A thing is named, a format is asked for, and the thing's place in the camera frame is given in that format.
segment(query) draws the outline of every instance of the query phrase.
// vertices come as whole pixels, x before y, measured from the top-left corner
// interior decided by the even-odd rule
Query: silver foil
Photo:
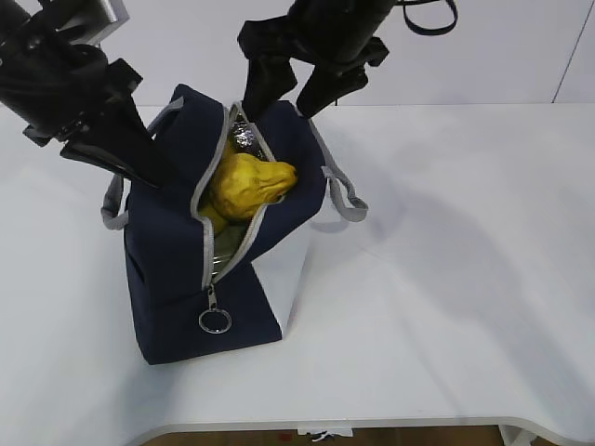
[[[249,153],[260,160],[266,160],[264,152],[258,144],[258,139],[252,131],[252,125],[247,123],[243,116],[238,115],[235,123],[231,126],[229,140],[235,151]]]

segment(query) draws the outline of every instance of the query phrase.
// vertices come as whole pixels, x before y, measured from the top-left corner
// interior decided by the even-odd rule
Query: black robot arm
[[[389,54],[374,37],[394,6],[416,33],[448,33],[451,25],[427,30],[406,8],[442,0],[297,0],[286,16],[247,21],[239,43],[249,59],[244,108],[255,121],[297,80],[289,60],[314,65],[297,100],[311,117],[335,100],[363,88],[364,65],[378,66]],[[65,142],[65,158],[137,178],[159,187],[176,172],[155,146],[132,99],[142,78],[122,59],[108,63],[93,45],[122,0],[39,0],[30,16],[15,0],[0,0],[0,102],[29,126],[24,134],[40,146]],[[106,5],[115,6],[109,14]],[[89,29],[98,23],[99,29]]]
[[[365,64],[377,67],[389,50],[374,33],[395,6],[403,8],[407,26],[415,33],[440,35],[452,31],[458,20],[454,0],[445,0],[453,22],[443,28],[416,25],[407,8],[442,0],[297,0],[286,16],[247,21],[238,37],[249,60],[244,109],[256,120],[296,84],[290,59],[314,65],[297,99],[307,118],[368,83]]]
[[[153,186],[175,172],[150,138],[132,99],[142,78],[125,61],[110,64],[90,45],[73,45],[84,27],[59,31],[89,0],[42,0],[33,16],[0,0],[0,101],[45,146],[65,142],[65,158]]]

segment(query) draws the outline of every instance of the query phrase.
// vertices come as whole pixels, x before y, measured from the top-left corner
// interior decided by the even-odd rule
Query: white table surface
[[[146,117],[157,109],[143,109]],[[595,105],[332,108],[370,206],[324,212],[285,341],[150,367],[109,174],[0,110],[0,444],[509,424],[595,444]]]

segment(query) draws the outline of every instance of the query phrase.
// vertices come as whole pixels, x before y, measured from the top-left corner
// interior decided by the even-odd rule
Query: black strap
[[[458,22],[458,9],[456,7],[455,0],[444,0],[450,10],[453,13],[453,22],[450,25],[443,26],[442,28],[423,28],[415,23],[409,16],[407,15],[407,7],[412,7],[415,5],[426,5],[427,3],[434,3],[441,0],[397,0],[395,2],[395,6],[403,7],[403,17],[405,19],[405,23],[409,27],[411,31],[421,35],[443,35],[450,33],[456,27],[456,23]]]

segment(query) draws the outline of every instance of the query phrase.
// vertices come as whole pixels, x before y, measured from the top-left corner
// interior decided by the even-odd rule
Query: white bag panel
[[[308,221],[252,262],[283,335],[298,292],[310,236]]]

